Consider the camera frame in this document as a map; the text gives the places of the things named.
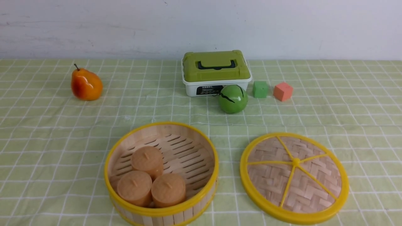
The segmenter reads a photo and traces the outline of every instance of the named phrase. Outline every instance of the green ball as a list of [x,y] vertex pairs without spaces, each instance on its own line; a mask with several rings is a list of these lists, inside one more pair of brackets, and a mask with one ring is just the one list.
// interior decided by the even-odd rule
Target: green ball
[[243,111],[248,102],[246,91],[238,85],[225,86],[218,97],[221,109],[228,114],[235,114]]

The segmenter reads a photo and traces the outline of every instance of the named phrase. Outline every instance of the box handle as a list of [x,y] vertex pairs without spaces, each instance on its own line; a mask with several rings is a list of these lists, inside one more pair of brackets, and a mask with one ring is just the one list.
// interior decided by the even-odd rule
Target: box handle
[[215,69],[215,70],[220,70],[222,68],[235,68],[236,64],[234,63],[234,60],[230,60],[230,66],[218,66],[218,67],[204,67],[201,64],[201,61],[198,61],[198,69],[200,70],[206,70],[206,69]]

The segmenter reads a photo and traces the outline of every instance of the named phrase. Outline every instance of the white wall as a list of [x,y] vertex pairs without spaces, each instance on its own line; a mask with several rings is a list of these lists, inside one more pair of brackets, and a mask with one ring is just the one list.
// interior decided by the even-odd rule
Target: white wall
[[2,0],[0,57],[402,60],[401,0]]

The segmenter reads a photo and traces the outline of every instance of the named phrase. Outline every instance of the steamer basket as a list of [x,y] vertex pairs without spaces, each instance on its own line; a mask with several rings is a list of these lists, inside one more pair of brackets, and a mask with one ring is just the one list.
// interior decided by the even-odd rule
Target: steamer basket
[[[132,170],[131,155],[144,146],[161,150],[163,173],[178,173],[185,179],[185,202],[168,208],[142,208],[124,201],[117,194],[117,182]],[[215,147],[201,131],[183,123],[158,122],[129,132],[113,146],[106,159],[104,177],[114,207],[130,224],[182,226],[194,221],[211,203],[218,170]]]

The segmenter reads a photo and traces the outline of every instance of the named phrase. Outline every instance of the yellow rim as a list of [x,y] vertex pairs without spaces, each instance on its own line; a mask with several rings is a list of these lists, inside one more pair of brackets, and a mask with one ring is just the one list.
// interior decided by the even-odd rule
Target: yellow rim
[[[198,132],[202,137],[204,137],[208,141],[208,143],[212,147],[213,155],[215,158],[215,167],[213,169],[211,178],[209,179],[209,181],[207,182],[205,187],[203,189],[201,189],[201,191],[199,193],[197,193],[196,195],[194,195],[192,198],[190,198],[178,205],[172,206],[172,207],[153,209],[153,208],[138,207],[138,206],[130,204],[130,203],[124,201],[122,198],[120,198],[120,196],[113,190],[112,186],[110,185],[109,177],[107,174],[107,169],[109,167],[109,161],[110,161],[110,157],[111,157],[112,153],[123,140],[125,140],[128,136],[130,136],[133,133],[136,133],[144,128],[148,128],[148,127],[152,127],[152,126],[156,126],[156,125],[179,125],[179,126],[184,126],[184,127],[187,127],[189,129],[192,129],[192,130]],[[127,133],[126,135],[124,135],[112,147],[111,151],[107,155],[103,174],[104,174],[104,178],[105,178],[106,187],[107,187],[107,190],[109,191],[111,198],[114,199],[121,207],[123,207],[124,209],[126,209],[130,212],[133,212],[133,213],[136,213],[139,215],[150,216],[150,217],[162,217],[162,216],[167,216],[167,215],[173,215],[173,214],[176,214],[181,211],[185,211],[185,210],[195,206],[198,202],[200,202],[202,200],[202,198],[204,198],[204,196],[206,194],[208,194],[208,192],[212,189],[213,184],[217,180],[218,171],[219,171],[218,154],[216,152],[215,146],[212,144],[212,142],[209,140],[209,138],[207,136],[205,136],[203,132],[201,132],[199,129],[197,129],[195,127],[192,127],[192,126],[184,124],[184,123],[168,121],[168,122],[156,122],[156,123],[147,124],[147,125],[138,127],[137,129],[134,129],[134,130],[130,131],[129,133]]]
[[[305,140],[305,141],[310,142],[310,143],[314,144],[315,146],[321,148],[325,152],[324,155],[317,155],[317,156],[314,156],[314,157],[303,159],[303,160],[300,160],[300,162],[308,161],[308,160],[311,160],[313,158],[319,158],[319,157],[322,157],[322,156],[329,156],[334,161],[335,165],[338,167],[339,173],[340,173],[340,176],[341,176],[341,180],[342,180],[342,187],[341,187],[340,195],[337,198],[335,198],[335,196],[331,192],[329,192],[329,190],[324,185],[322,185],[317,179],[315,179],[311,174],[309,174],[303,168],[299,168],[302,171],[304,171],[305,173],[307,172],[307,175],[309,175],[314,181],[316,181],[325,191],[327,191],[329,193],[329,195],[331,195],[332,197],[335,198],[335,202],[329,208],[325,209],[324,211],[317,212],[317,213],[312,213],[312,214],[302,214],[302,213],[291,212],[289,210],[285,210],[285,209],[282,208],[282,203],[284,201],[284,198],[286,197],[286,194],[287,194],[287,191],[289,189],[290,183],[288,183],[286,188],[285,188],[285,192],[284,192],[284,195],[283,195],[283,198],[282,198],[281,206],[279,206],[279,207],[274,205],[274,204],[272,204],[268,200],[266,200],[264,198],[264,196],[261,195],[257,191],[257,189],[254,187],[253,183],[250,180],[250,177],[248,176],[248,172],[247,172],[247,166],[249,164],[267,164],[267,163],[274,164],[274,163],[276,163],[276,164],[291,164],[291,165],[294,165],[293,162],[282,162],[282,161],[248,162],[248,156],[250,155],[250,153],[253,150],[253,148],[258,143],[262,142],[263,140],[268,139],[268,138],[277,137],[278,140],[282,143],[282,145],[285,148],[285,150],[288,152],[291,160],[298,161],[296,159],[293,159],[293,157],[290,155],[290,151],[287,149],[287,147],[284,145],[284,143],[280,139],[280,137],[282,137],[282,136],[294,137],[294,138]],[[293,166],[291,174],[289,176],[289,181],[291,181],[293,173],[294,173],[294,170],[295,170],[296,167],[298,167],[298,166]],[[333,217],[335,214],[337,214],[337,212],[343,207],[343,205],[346,202],[347,197],[349,195],[348,177],[347,177],[345,169],[343,168],[341,162],[336,158],[336,156],[331,151],[329,151],[326,147],[324,147],[320,143],[316,142],[315,140],[309,139],[307,137],[304,137],[304,136],[301,136],[301,135],[298,135],[298,134],[292,134],[292,133],[266,134],[266,135],[263,135],[263,136],[255,139],[255,140],[253,140],[246,147],[246,149],[244,150],[243,155],[242,155],[242,157],[240,159],[240,177],[241,177],[244,189],[246,190],[246,193],[249,195],[249,197],[252,199],[252,201],[259,208],[261,208],[264,212],[270,214],[274,218],[279,219],[281,221],[291,223],[291,224],[310,225],[310,224],[319,224],[321,222],[329,220],[331,217]]]
[[[212,200],[213,200],[213,197],[215,197],[215,193],[216,193],[216,189],[217,189],[217,188],[218,188],[218,187],[215,186],[215,190],[214,190],[214,192],[213,192],[213,194],[212,194],[211,199],[207,202],[207,204],[205,205],[205,207],[202,208],[199,213],[197,213],[196,215],[194,215],[192,218],[190,218],[190,219],[188,219],[188,220],[186,220],[186,221],[183,221],[182,223],[175,224],[174,226],[185,226],[185,225],[188,225],[189,223],[195,221],[199,216],[201,216],[201,215],[205,212],[205,210],[208,209],[209,205],[211,204],[211,202],[212,202]],[[131,225],[134,225],[134,226],[143,226],[142,224],[137,224],[137,223],[133,222],[132,220],[128,219],[126,216],[124,216],[123,214],[121,214],[121,212],[120,212],[117,208],[115,208],[115,209],[116,209],[116,211],[119,213],[119,215],[121,216],[121,218],[123,218],[125,221],[127,221],[127,222],[130,223]]]

